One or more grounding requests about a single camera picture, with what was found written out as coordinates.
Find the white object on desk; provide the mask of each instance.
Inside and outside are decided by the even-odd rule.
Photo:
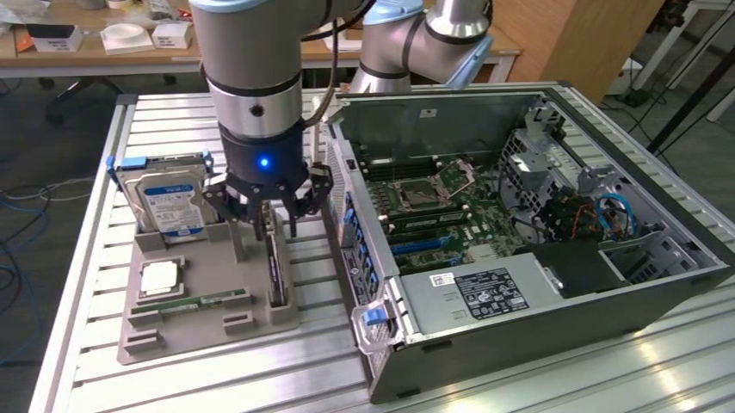
[[[78,26],[73,27],[69,37],[30,37],[40,52],[76,52],[84,35]]]
[[[121,9],[133,4],[133,0],[106,0],[106,7],[110,9]]]
[[[153,45],[158,49],[188,49],[192,42],[189,23],[164,23],[153,30]]]
[[[100,36],[108,55],[142,52],[154,48],[148,32],[136,24],[113,24],[102,30]]]

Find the aluminum table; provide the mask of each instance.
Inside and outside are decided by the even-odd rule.
[[[581,94],[573,89],[557,90],[735,249],[735,228],[727,218],[693,206],[691,199],[697,196],[689,187],[672,182],[668,170],[660,169],[660,163]],[[321,93],[306,91],[306,109],[312,97]],[[116,345],[134,221],[105,175],[104,159],[110,154],[120,158],[205,150],[213,153],[221,170],[216,125],[206,94],[122,96],[118,100],[30,411],[735,411],[731,281],[684,302],[632,335],[396,403],[369,404],[319,219],[298,223],[298,238],[289,242],[301,311],[296,330],[121,366]],[[604,163],[587,138],[573,129],[567,129],[567,134],[567,143],[584,161]]]

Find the circuit board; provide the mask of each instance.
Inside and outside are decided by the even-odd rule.
[[[401,274],[512,256],[524,246],[480,181],[455,161],[435,176],[367,183]]]

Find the table leg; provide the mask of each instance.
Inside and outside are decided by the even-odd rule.
[[[716,122],[720,119],[720,116],[723,116],[724,111],[729,108],[729,106],[732,106],[732,103],[735,103],[735,89],[732,89],[731,93],[728,93],[716,104],[715,108],[707,115],[707,120]]]
[[[643,66],[643,70],[640,71],[637,77],[635,78],[635,82],[632,83],[633,90],[643,89],[645,82],[648,81],[651,75],[653,74],[653,71],[656,71],[656,68],[661,63],[661,60],[664,60],[665,54],[671,50],[673,43],[676,42],[676,40],[679,39],[679,36],[681,35],[681,32],[689,25],[691,19],[693,18],[697,11],[699,11],[699,6],[696,6],[696,4],[693,3],[689,3],[683,13],[684,23],[681,24],[680,28],[672,28],[671,32],[668,32],[668,35],[665,36],[664,41],[661,41],[661,44],[657,47],[656,52],[653,53],[653,56],[651,56],[649,61],[645,63],[645,66]]]
[[[684,76],[687,76],[687,73],[689,72],[691,67],[697,62],[699,58],[704,54],[704,50],[709,47],[709,44],[715,40],[715,33],[717,29],[723,26],[723,24],[727,23],[727,21],[732,16],[732,13],[735,13],[735,9],[727,11],[727,13],[723,13],[723,16],[719,18],[716,23],[705,31],[704,35],[701,36],[701,41],[691,51],[689,56],[687,56],[687,59],[681,62],[681,65],[679,66],[676,73],[673,73],[671,81],[665,84],[665,87],[668,89],[676,89],[676,87],[679,86],[679,83],[681,82],[681,79],[684,78]]]
[[[509,71],[513,68],[516,56],[500,57],[499,63],[492,67],[491,80],[488,83],[504,83],[508,81]]]

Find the label sticker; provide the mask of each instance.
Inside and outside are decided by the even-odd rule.
[[[528,308],[525,298],[504,268],[455,278],[469,314],[477,320]]]
[[[144,194],[160,232],[182,237],[202,231],[202,214],[198,207],[192,204],[196,195],[193,185],[148,188]]]
[[[456,221],[457,219],[461,219],[461,217],[464,217],[464,213],[451,213],[440,216],[439,222]]]
[[[436,219],[428,219],[425,221],[408,222],[405,224],[405,227],[407,228],[415,228],[417,226],[427,226],[427,225],[433,225],[433,224],[436,224]]]
[[[421,112],[419,113],[419,118],[435,118],[436,114],[439,113],[437,109],[421,109]]]
[[[448,284],[455,283],[455,274],[453,273],[444,273],[444,274],[432,275],[428,278],[431,279],[432,286],[435,286],[435,287],[448,286]]]

